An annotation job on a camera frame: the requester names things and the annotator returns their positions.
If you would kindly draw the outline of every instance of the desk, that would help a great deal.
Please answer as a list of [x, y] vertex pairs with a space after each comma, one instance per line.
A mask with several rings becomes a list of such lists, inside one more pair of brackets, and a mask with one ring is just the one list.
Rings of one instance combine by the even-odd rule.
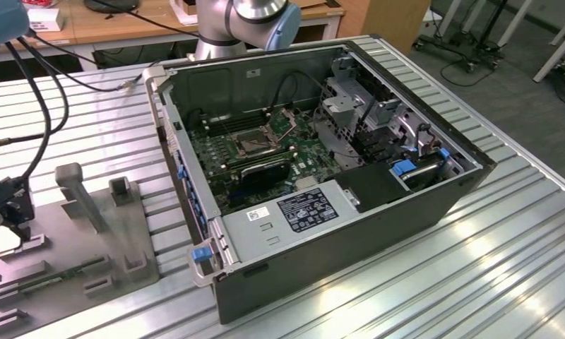
[[[191, 282], [190, 236], [145, 90], [95, 93], [65, 80], [75, 109], [30, 180], [31, 189], [42, 187], [34, 203], [62, 199], [55, 184], [41, 180], [73, 158], [87, 173], [89, 191], [123, 175], [138, 181], [162, 279], [26, 339], [565, 337], [565, 180], [385, 41], [368, 36], [353, 41], [498, 162], [480, 188], [426, 231], [222, 326], [210, 287]], [[143, 67], [75, 77], [118, 83]], [[37, 81], [59, 119], [53, 82]], [[0, 138], [42, 131], [33, 101], [25, 80], [0, 83]], [[0, 148], [0, 178], [25, 168], [38, 144]]]
[[[91, 60], [94, 60], [93, 53], [103, 49], [194, 39], [189, 35], [159, 28], [126, 14], [115, 14], [113, 18], [106, 19], [107, 15], [87, 10], [81, 0], [63, 0], [57, 6], [65, 15], [63, 30], [62, 32], [39, 33], [39, 36], [46, 41], [59, 42], [58, 45], [62, 48]], [[342, 8], [329, 8], [326, 5], [307, 7], [301, 11], [301, 26], [323, 25], [322, 40], [334, 39], [344, 12]], [[142, 1], [138, 14], [162, 25], [186, 32], [197, 32], [195, 25], [183, 26], [179, 24], [169, 6], [169, 0]], [[62, 54], [51, 48], [42, 49], [41, 53], [46, 56]], [[30, 58], [26, 52], [21, 56]], [[6, 60], [11, 60], [10, 54], [5, 49], [0, 49], [0, 61]], [[79, 60], [79, 63], [83, 71], [97, 69], [94, 64], [83, 60]]]

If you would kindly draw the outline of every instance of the barcode sticker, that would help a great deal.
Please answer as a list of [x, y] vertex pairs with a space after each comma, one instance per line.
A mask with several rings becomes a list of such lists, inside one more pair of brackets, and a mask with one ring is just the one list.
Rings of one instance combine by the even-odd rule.
[[249, 218], [249, 221], [261, 219], [262, 217], [267, 217], [270, 213], [267, 212], [267, 207], [261, 207], [257, 210], [250, 210], [246, 213], [246, 217]]

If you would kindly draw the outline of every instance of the gray floor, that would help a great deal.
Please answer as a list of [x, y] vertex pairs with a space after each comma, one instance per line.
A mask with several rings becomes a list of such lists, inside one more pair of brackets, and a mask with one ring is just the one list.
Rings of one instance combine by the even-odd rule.
[[[432, 7], [445, 11], [449, 3], [450, 0], [433, 0]], [[462, 19], [469, 4], [470, 1], [462, 1], [454, 19]], [[493, 5], [486, 4], [476, 31], [482, 30], [492, 10]], [[498, 41], [512, 18], [513, 15], [505, 11], [492, 41]], [[553, 36], [553, 33], [524, 21], [502, 49], [505, 61], [496, 72], [469, 88], [452, 85], [440, 76], [440, 68], [458, 59], [456, 54], [426, 46], [421, 51], [413, 51], [409, 58], [565, 178], [565, 104], [557, 99], [548, 81], [532, 81], [554, 51], [548, 45]], [[460, 69], [449, 68], [445, 75], [457, 83], [472, 83], [486, 72], [484, 69], [466, 74]]]

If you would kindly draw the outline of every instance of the slotted metal surface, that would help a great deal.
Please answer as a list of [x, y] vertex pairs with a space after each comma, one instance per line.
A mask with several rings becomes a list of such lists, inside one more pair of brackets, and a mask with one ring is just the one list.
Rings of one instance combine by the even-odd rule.
[[[138, 181], [162, 279], [25, 338], [565, 337], [565, 181], [384, 41], [354, 41], [498, 162], [477, 191], [434, 227], [222, 326], [210, 289], [190, 279], [190, 237], [143, 89], [97, 94], [63, 80], [71, 118], [33, 173], [35, 204], [61, 199], [53, 168], [62, 163], [81, 163], [89, 191], [122, 174]], [[79, 80], [106, 87], [141, 70]], [[59, 95], [38, 81], [58, 119]], [[37, 131], [26, 83], [0, 83], [0, 138]], [[0, 148], [0, 179], [23, 171], [38, 144]]]

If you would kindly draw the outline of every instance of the green circuit board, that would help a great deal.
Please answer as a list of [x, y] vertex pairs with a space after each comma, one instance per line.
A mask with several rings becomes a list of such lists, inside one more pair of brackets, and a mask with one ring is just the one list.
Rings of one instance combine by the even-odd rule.
[[[303, 113], [279, 109], [269, 122], [253, 129], [211, 137], [203, 131], [190, 132], [193, 149], [223, 215], [293, 193], [298, 179], [311, 176], [319, 183], [341, 172], [310, 124], [311, 119]], [[238, 194], [239, 172], [277, 160], [290, 162], [287, 178], [270, 189]]]

